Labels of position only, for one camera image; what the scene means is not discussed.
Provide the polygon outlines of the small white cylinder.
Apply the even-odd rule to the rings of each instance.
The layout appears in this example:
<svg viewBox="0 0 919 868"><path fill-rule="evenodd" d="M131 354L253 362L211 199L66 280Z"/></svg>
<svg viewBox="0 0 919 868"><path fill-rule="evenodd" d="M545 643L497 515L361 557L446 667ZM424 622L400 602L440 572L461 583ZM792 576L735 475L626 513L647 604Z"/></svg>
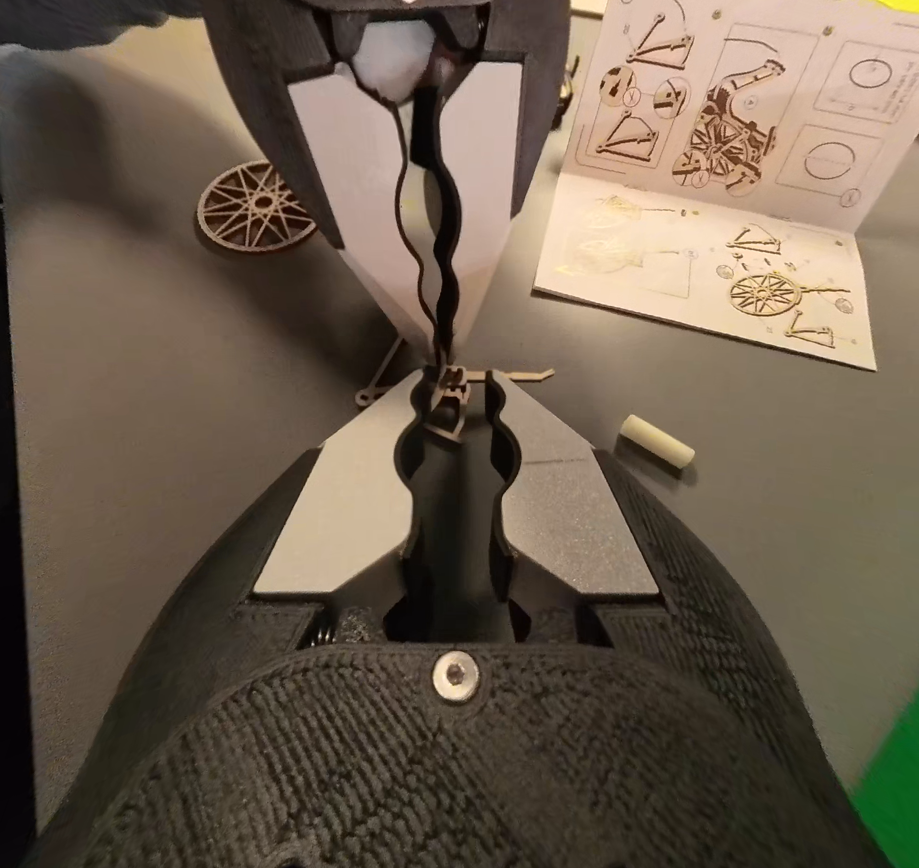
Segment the small white cylinder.
<svg viewBox="0 0 919 868"><path fill-rule="evenodd" d="M695 463L695 449L634 414L622 421L616 449L628 460L677 479L690 473Z"/></svg>

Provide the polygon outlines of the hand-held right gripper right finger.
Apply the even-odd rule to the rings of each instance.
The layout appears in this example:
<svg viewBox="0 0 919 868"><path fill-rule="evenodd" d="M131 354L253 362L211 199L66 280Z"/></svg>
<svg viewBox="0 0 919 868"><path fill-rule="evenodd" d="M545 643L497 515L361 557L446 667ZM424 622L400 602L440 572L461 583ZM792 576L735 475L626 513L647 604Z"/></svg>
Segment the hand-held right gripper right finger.
<svg viewBox="0 0 919 868"><path fill-rule="evenodd" d="M645 606L661 591L591 443L497 370L485 375L497 598L530 620L549 609Z"/></svg>

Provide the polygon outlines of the wooden fork frame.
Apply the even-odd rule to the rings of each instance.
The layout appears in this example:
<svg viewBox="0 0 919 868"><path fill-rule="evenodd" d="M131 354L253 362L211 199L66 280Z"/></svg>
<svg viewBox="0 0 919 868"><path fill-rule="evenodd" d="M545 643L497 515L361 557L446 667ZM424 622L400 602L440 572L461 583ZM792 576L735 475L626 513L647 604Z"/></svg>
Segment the wooden fork frame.
<svg viewBox="0 0 919 868"><path fill-rule="evenodd" d="M370 383L355 393L354 402L359 410L371 406L393 388L393 385L385 384L383 378L402 349L407 349L407 344L403 338L396 337L375 370ZM459 365L452 365L443 370L431 392L424 419L426 431L443 442L460 445L472 388L485 383L485 379L484 370L470 370Z"/></svg>

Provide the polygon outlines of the white instruction booklet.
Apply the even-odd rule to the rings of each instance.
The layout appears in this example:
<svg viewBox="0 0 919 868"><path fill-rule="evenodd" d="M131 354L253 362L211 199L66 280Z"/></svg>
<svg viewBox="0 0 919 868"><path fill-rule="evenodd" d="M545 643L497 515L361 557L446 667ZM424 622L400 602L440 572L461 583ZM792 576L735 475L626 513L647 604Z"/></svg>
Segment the white instruction booklet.
<svg viewBox="0 0 919 868"><path fill-rule="evenodd" d="M916 14L608 0L533 291L876 371L856 230L917 86Z"/></svg>

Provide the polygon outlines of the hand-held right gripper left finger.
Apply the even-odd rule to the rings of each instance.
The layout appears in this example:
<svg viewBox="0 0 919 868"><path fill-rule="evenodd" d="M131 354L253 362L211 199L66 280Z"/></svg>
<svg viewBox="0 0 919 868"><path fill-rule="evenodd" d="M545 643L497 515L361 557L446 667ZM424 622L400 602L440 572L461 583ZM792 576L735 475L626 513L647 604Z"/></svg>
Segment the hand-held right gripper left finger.
<svg viewBox="0 0 919 868"><path fill-rule="evenodd" d="M384 617L406 594L420 521L411 480L424 460L429 379L410 372L329 437L253 586L255 598L316 601Z"/></svg>

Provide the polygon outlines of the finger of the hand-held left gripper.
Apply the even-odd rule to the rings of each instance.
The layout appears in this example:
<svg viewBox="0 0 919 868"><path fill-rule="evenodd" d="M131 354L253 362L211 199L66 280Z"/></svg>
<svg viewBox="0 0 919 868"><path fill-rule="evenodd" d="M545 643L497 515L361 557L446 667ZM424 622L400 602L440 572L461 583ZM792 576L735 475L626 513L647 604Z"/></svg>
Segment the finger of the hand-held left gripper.
<svg viewBox="0 0 919 868"><path fill-rule="evenodd" d="M399 335L435 360L423 266L401 221L406 150L397 110L367 93L346 63L289 93L335 219L336 249Z"/></svg>
<svg viewBox="0 0 919 868"><path fill-rule="evenodd" d="M440 194L437 360L456 360L511 229L523 66L480 61L413 97L413 161Z"/></svg>

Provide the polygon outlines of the green box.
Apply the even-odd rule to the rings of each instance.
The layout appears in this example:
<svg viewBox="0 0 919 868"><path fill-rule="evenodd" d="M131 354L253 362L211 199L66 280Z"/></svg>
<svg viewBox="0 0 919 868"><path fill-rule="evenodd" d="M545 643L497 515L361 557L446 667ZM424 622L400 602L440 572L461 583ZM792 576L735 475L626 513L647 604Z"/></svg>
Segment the green box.
<svg viewBox="0 0 919 868"><path fill-rule="evenodd" d="M918 865L918 693L914 692L849 795L892 866Z"/></svg>

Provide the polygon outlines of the wooden spoked wheel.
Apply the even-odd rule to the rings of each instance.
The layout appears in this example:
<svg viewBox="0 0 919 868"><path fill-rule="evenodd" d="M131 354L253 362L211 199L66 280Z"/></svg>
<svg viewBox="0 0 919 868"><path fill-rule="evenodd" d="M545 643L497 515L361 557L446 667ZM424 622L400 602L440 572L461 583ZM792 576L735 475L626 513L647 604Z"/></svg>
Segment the wooden spoked wheel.
<svg viewBox="0 0 919 868"><path fill-rule="evenodd" d="M203 190L195 212L207 241L235 254L282 252L309 239L316 222L265 159L225 170Z"/></svg>

